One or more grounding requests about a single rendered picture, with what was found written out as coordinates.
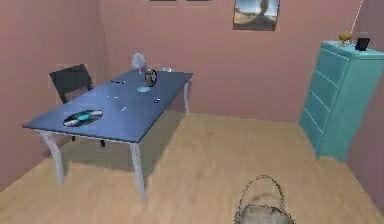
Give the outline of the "blue table with white legs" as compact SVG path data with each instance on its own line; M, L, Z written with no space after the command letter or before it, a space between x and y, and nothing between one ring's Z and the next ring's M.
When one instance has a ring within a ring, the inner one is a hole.
M178 93L188 91L191 77L190 73L185 72L160 71L157 73L157 83L151 90L140 93L137 88L144 85L144 75L131 70L112 79L124 80L125 84L106 82L56 109L35 117L23 126L39 132L44 139L55 161L59 184L64 183L64 168L61 152L53 138L55 133L128 144L140 195L145 197L139 144ZM160 98L160 101L154 102L156 98ZM63 125L68 116L85 110L101 110L103 116L80 127Z

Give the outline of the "white desk fan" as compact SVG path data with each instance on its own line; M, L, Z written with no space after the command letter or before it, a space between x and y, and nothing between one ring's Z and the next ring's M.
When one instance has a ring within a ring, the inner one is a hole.
M145 58L141 53L135 53L132 57L132 66L138 70L139 73L142 73L145 67Z

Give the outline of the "framed landscape picture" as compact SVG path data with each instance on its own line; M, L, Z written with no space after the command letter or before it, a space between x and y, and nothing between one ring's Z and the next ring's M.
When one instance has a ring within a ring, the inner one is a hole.
M235 0L233 29L275 31L280 0Z

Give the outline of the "black chair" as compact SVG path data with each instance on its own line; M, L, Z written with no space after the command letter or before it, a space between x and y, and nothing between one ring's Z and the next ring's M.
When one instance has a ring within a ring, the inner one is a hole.
M68 93L81 88L86 88L88 91L93 89L91 76L84 64L50 72L49 77L63 104L68 102L68 98L66 97Z

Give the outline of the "teal chest of drawers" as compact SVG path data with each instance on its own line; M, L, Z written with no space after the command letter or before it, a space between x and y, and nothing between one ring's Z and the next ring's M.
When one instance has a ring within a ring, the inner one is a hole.
M384 52L321 43L300 126L317 157L343 161L384 71Z

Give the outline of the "small gold statuette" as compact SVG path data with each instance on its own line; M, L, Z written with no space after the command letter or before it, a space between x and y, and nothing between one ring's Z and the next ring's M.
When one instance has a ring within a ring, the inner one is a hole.
M347 41L350 41L353 37L352 33L342 33L339 35L339 40L341 41L341 46L344 47Z

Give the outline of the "black mug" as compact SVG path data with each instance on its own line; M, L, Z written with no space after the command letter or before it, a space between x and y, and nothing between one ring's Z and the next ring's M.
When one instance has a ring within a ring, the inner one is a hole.
M369 42L369 38L358 38L355 45L355 49L358 51L365 51L369 45Z

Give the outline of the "black vinyl record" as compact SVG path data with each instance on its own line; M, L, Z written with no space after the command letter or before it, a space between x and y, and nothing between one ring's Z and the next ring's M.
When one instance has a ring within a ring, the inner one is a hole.
M68 116L63 125L66 127L80 127L99 120L103 116L101 110L85 110Z

